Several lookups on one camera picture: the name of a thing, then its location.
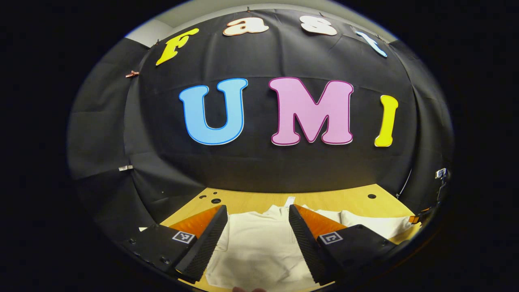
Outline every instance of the blue letter u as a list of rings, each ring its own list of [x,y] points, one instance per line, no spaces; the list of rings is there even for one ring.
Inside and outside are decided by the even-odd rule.
[[[206,122],[203,98],[209,87],[199,85],[184,89],[179,98],[184,103],[184,117],[187,132],[198,143],[221,145],[236,139],[243,130],[243,102],[241,93],[248,81],[243,78],[223,80],[216,88],[225,95],[227,122],[219,129],[211,128]]]

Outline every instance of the pink letter m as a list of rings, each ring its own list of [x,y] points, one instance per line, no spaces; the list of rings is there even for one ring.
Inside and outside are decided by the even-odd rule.
[[[328,82],[317,103],[301,80],[294,77],[274,78],[269,87],[278,94],[278,132],[272,136],[276,145],[294,145],[301,136],[295,132],[295,118],[308,142],[313,143],[328,118],[328,128],[321,137],[326,144],[348,144],[350,133],[350,95],[353,86],[344,81]]]

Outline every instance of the wooden table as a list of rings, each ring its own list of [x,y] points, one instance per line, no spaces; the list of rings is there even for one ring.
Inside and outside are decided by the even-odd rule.
[[[376,198],[368,198],[367,196],[369,194],[376,195]],[[306,204],[313,210],[321,209],[337,212],[347,210],[355,215],[364,217],[403,217],[414,215],[404,204],[377,184],[338,191],[282,194],[235,192],[206,188],[161,224],[170,226],[216,205],[226,205],[229,214],[251,211],[263,213],[268,210],[271,205],[283,206],[289,196],[295,197],[294,204],[301,206]],[[211,203],[211,200],[215,198],[219,198],[221,202],[218,204]],[[390,238],[389,241],[399,244],[413,237],[419,228],[419,225],[416,224],[406,232]],[[195,284],[185,283],[210,292],[231,291],[230,289],[209,285],[205,274],[202,276],[202,279]],[[298,292],[308,292],[312,290],[313,289],[307,289]]]

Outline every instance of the white cloth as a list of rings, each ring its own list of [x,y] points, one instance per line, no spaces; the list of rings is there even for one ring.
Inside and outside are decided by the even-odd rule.
[[[400,218],[367,218],[347,211],[316,212],[338,223],[344,224],[342,221],[345,220],[346,226],[363,224],[379,234],[403,230]],[[290,227],[288,213],[287,207],[272,205],[263,214],[229,215],[206,268],[209,285],[227,289],[235,286],[245,290],[263,288],[273,292],[320,287],[306,266]]]

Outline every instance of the black cloth backdrop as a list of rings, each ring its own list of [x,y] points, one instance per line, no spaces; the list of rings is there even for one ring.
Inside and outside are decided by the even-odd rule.
[[[435,198],[434,171],[450,161],[452,133],[438,85],[403,46],[388,45],[366,31],[327,19],[338,33],[318,35],[301,28],[300,16],[285,9],[238,12],[186,28],[148,49],[123,39],[92,70],[80,89],[69,128],[69,164],[80,196],[109,236],[122,239],[130,230],[161,222],[205,187],[249,192],[315,192],[379,184],[392,194],[402,188],[403,202],[414,212]],[[262,33],[224,36],[226,24],[260,17],[269,29]],[[156,66],[165,42],[198,28],[174,58]],[[355,31],[377,40],[388,57],[376,53]],[[131,70],[135,78],[125,78]],[[354,87],[350,100],[347,145],[309,143],[296,123],[301,141],[280,147],[270,137],[278,126],[276,77],[300,78],[314,101],[331,80]],[[206,85],[207,123],[226,122],[218,82],[246,78],[243,90],[245,124],[241,135],[224,145],[203,145],[187,133],[179,93]],[[374,146],[383,117],[381,95],[399,102],[393,144]],[[413,159],[423,170],[417,171]],[[133,170],[117,168],[133,165]],[[113,187],[118,176],[132,178],[124,190]],[[106,217],[120,201],[125,214]],[[121,226],[110,220],[126,220]]]

